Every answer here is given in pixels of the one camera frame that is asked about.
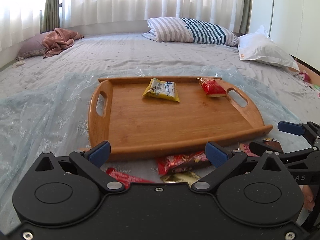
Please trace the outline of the person's right hand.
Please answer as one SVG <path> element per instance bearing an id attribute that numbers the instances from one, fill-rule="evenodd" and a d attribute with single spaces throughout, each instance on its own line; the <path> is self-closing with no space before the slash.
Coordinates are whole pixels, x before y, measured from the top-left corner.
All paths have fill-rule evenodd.
<path id="1" fill-rule="evenodd" d="M 312 189 L 309 185 L 300 185 L 300 188 L 304 195 L 304 209 L 312 212 L 315 206 Z"/>

